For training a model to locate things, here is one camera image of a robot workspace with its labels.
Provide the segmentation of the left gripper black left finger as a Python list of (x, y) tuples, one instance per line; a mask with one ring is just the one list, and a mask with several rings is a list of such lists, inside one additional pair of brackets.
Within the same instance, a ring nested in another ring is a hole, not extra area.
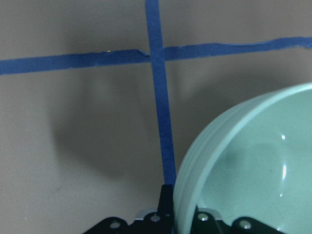
[(173, 215), (173, 185), (162, 185), (159, 197), (157, 213), (161, 216)]

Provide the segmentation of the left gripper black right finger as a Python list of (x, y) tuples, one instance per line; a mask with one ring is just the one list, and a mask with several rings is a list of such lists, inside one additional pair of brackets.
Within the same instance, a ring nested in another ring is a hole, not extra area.
[(220, 221), (222, 221), (222, 217), (216, 210), (196, 206), (190, 233), (222, 234)]

